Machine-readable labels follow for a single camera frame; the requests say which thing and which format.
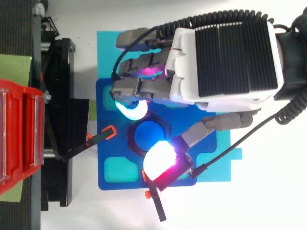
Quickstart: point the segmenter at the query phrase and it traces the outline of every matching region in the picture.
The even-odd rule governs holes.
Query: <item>glowing fingertip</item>
[[[142,119],[148,111],[148,105],[145,100],[139,101],[137,106],[133,109],[128,109],[119,102],[115,102],[115,105],[126,118],[132,121]]]

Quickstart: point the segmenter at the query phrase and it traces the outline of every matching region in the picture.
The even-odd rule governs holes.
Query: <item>metal rod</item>
[[[50,44],[51,44],[50,42],[42,42],[40,44],[40,51],[41,52],[48,52]]]
[[[55,158],[53,149],[44,149],[44,158]]]

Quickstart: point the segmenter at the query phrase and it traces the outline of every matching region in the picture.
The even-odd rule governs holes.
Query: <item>screw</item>
[[[40,18],[43,18],[45,16],[45,8],[42,3],[35,4],[33,8],[33,15],[35,17],[40,17]]]
[[[46,104],[48,104],[49,101],[51,100],[51,95],[49,94],[48,91],[46,91],[45,94],[44,94],[44,100],[45,100]]]
[[[76,45],[75,44],[71,44],[71,52],[75,53],[76,51],[77,51]]]

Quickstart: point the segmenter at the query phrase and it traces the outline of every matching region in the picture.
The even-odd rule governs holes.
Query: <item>white table surface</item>
[[[307,6],[302,0],[49,0],[61,34],[77,45],[74,97],[95,99],[96,32],[121,31],[228,9],[254,9],[290,25]],[[254,126],[285,102],[267,105]],[[161,193],[167,221],[160,223],[146,189],[101,191],[97,147],[73,159],[69,207],[50,203],[42,230],[306,230],[307,112],[287,126],[271,121],[240,145],[243,160],[232,161],[232,181],[171,187]],[[95,130],[96,122],[89,122]],[[250,128],[232,131],[232,143]]]

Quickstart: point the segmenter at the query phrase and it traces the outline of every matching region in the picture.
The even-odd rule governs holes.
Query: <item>blue circular piece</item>
[[[148,151],[155,143],[164,140],[164,131],[156,122],[145,121],[136,128],[134,140],[142,150]]]

